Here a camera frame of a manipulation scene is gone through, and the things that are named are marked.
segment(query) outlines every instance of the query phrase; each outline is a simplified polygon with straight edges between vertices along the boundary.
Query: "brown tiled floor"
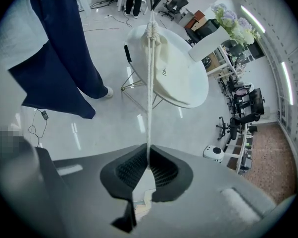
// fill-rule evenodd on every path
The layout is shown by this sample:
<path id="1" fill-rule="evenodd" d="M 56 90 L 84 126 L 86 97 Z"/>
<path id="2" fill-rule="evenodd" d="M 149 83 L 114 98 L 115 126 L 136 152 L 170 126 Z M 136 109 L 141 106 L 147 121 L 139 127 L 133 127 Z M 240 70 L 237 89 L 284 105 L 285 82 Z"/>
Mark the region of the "brown tiled floor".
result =
<path id="1" fill-rule="evenodd" d="M 258 125 L 252 153 L 252 168 L 243 174 L 247 180 L 265 191 L 277 204 L 295 193 L 295 161 L 277 123 Z"/>

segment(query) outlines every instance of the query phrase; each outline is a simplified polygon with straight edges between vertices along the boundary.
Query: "navy blue pants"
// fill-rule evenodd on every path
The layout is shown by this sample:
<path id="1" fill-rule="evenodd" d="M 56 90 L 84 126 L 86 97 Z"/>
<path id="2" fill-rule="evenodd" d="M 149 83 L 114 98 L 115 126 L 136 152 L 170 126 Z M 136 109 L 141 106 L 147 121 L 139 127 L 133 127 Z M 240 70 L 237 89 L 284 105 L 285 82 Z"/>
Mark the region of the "navy blue pants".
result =
<path id="1" fill-rule="evenodd" d="M 92 119 L 95 110 L 78 88 L 94 99 L 108 90 L 91 60 L 76 0 L 30 1 L 49 41 L 9 70 L 27 93 L 23 105 Z"/>

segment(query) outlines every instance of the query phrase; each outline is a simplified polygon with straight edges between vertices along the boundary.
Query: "vase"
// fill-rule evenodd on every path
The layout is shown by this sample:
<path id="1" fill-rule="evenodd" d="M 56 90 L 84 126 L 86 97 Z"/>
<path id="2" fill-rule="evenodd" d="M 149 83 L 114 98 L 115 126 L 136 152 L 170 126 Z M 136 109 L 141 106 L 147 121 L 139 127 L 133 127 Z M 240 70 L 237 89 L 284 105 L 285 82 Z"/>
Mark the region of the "vase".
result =
<path id="1" fill-rule="evenodd" d="M 195 62 L 201 61 L 228 39 L 230 39 L 229 34 L 220 26 L 215 32 L 207 35 L 191 48 L 189 55 Z"/>

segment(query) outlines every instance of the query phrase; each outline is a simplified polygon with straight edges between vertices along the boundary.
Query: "round white table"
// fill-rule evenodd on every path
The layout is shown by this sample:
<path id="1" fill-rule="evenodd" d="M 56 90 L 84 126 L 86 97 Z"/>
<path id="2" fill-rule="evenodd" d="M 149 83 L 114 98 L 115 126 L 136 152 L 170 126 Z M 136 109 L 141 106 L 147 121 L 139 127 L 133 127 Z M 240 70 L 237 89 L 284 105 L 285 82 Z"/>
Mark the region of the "round white table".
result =
<path id="1" fill-rule="evenodd" d="M 144 56 L 144 53 L 142 52 L 141 48 L 141 37 L 143 36 L 146 25 L 139 26 L 134 28 L 127 36 L 127 39 L 125 41 L 125 45 L 128 47 L 128 51 L 130 54 L 131 62 L 129 62 L 130 67 L 133 69 L 134 73 L 138 76 L 140 81 L 135 82 L 134 86 L 140 85 L 140 84 L 147 84 L 147 76 L 148 76 L 148 69 L 144 64 L 146 64 L 146 61 L 144 61 L 146 58 Z M 185 56 L 187 57 L 190 66 L 189 66 L 189 81 L 190 81 L 190 92 L 193 94 L 192 99 L 190 101 L 190 104 L 185 104 L 183 102 L 176 101 L 166 95 L 164 95 L 161 92 L 158 92 L 153 87 L 153 92 L 156 94 L 156 96 L 159 96 L 162 100 L 165 100 L 175 106 L 181 107 L 181 108 L 195 108 L 200 106 L 207 98 L 208 95 L 208 78 L 206 74 L 205 67 L 201 61 L 194 62 L 192 58 L 189 55 L 189 50 L 192 48 L 183 38 L 181 38 L 179 35 L 173 33 L 172 31 L 164 28 L 159 29 L 161 35 L 163 35 L 170 43 L 172 43 L 175 47 L 177 47 Z M 126 88 L 130 88 L 133 86 L 133 84 L 124 86 L 123 84 L 121 90 L 125 92 Z"/>

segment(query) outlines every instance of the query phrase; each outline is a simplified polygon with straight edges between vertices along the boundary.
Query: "ceiling light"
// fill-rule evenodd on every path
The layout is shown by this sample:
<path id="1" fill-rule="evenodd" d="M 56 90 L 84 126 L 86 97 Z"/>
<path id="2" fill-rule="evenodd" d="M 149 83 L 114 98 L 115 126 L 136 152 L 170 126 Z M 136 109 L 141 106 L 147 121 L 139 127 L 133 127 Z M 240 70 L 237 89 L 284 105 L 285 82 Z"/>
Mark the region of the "ceiling light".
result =
<path id="1" fill-rule="evenodd" d="M 284 74 L 285 74 L 286 79 L 287 79 L 288 90 L 289 90 L 289 102 L 290 102 L 291 105 L 293 105 L 292 87 L 291 87 L 291 83 L 290 83 L 290 77 L 289 77 L 288 69 L 287 69 L 287 66 L 286 66 L 285 62 L 282 62 L 281 65 L 282 65 Z"/>
<path id="2" fill-rule="evenodd" d="M 266 29 L 260 24 L 260 22 L 248 11 L 245 7 L 242 6 L 242 10 L 258 25 L 263 33 L 266 32 Z"/>

